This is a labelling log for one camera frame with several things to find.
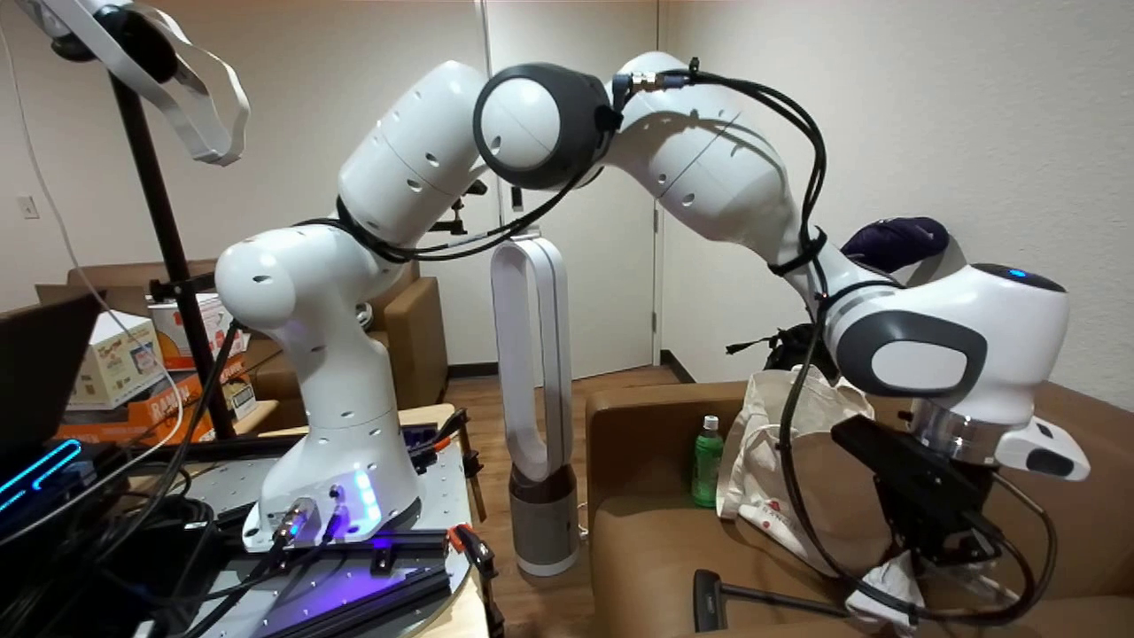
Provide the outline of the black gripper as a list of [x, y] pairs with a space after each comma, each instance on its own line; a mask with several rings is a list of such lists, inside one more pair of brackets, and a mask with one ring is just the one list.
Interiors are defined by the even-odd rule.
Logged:
[[909, 431], [848, 418], [831, 440], [875, 476], [893, 535], [929, 562], [982, 562], [1000, 556], [1004, 530], [982, 516], [990, 466], [952, 463]]

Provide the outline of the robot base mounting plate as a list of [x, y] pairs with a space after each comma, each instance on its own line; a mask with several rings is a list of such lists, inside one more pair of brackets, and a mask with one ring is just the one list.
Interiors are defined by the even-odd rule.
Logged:
[[423, 463], [423, 498], [368, 539], [288, 544], [271, 562], [231, 561], [192, 621], [192, 638], [491, 638], [491, 548], [472, 530], [469, 413], [401, 413]]

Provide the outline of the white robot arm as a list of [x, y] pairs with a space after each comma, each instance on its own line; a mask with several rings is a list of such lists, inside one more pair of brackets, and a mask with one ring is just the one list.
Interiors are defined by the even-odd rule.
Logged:
[[480, 75], [456, 60], [423, 75], [342, 158], [326, 216], [251, 233], [217, 263], [224, 304], [284, 352], [307, 418], [263, 478], [244, 544], [368, 539], [417, 508], [388, 355], [358, 310], [415, 263], [530, 249], [530, 211], [452, 245], [427, 238], [485, 174], [547, 205], [603, 171], [628, 174], [691, 233], [762, 258], [842, 380], [915, 398], [929, 454], [1085, 478], [1072, 437], [1036, 413], [1066, 334], [1066, 291], [1000, 263], [908, 284], [903, 251], [828, 241], [810, 218], [819, 187], [786, 179], [743, 118], [750, 99], [802, 133], [819, 129], [786, 90], [668, 53], [641, 53], [612, 79], [560, 64]]

